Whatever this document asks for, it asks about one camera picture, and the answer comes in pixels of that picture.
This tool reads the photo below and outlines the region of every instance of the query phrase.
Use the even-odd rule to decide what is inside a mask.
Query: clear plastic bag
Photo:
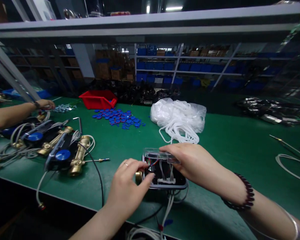
[[[165,128],[166,133],[179,142],[198,143],[199,137],[196,133],[201,133],[204,129],[206,107],[185,101],[173,101],[171,98],[164,98],[156,102],[151,107],[151,121],[156,123],[161,129]]]

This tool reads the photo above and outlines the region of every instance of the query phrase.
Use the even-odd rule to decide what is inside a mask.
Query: red plastic bin
[[[117,97],[109,90],[89,90],[81,94],[79,98],[82,98],[87,109],[113,108],[118,101]]]

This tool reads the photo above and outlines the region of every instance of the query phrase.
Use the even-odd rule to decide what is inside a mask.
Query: beaded bracelet
[[[243,181],[244,185],[246,186],[246,189],[247,189],[246,201],[242,205],[234,205],[234,204],[228,202],[227,200],[225,200],[224,198],[221,198],[221,199],[223,200],[224,204],[227,205],[229,208],[234,209],[239,212],[243,212],[245,210],[251,209],[251,207],[253,206],[253,201],[254,201],[253,188],[252,188],[251,184],[243,176],[241,176],[238,173],[234,173],[234,174],[237,175]]]

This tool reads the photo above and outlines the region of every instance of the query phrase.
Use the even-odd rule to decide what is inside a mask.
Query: ceiling light
[[[166,8],[166,11],[176,11],[176,10],[182,10],[183,6],[180,7],[168,7]]]

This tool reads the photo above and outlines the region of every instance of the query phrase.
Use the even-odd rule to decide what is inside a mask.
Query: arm
[[[247,193],[241,179],[219,164],[200,145],[178,143],[164,146],[160,150],[173,154],[181,162],[174,167],[190,181],[235,205],[245,202]],[[240,212],[240,216],[269,237],[282,240],[294,239],[295,227],[285,211],[256,190],[254,193],[254,205],[250,210]],[[300,221],[296,218],[294,220],[298,224],[300,233]]]
[[[37,103],[39,103],[41,109],[47,105],[49,105],[47,109],[55,107],[54,102],[51,100],[41,99],[38,100]],[[16,106],[0,108],[0,130],[21,122],[35,110],[36,106],[33,103],[23,103]]]
[[[111,239],[137,209],[148,191],[154,174],[148,174],[139,186],[132,181],[138,170],[143,171],[147,167],[148,164],[131,158],[123,161],[113,177],[105,206],[70,239]]]

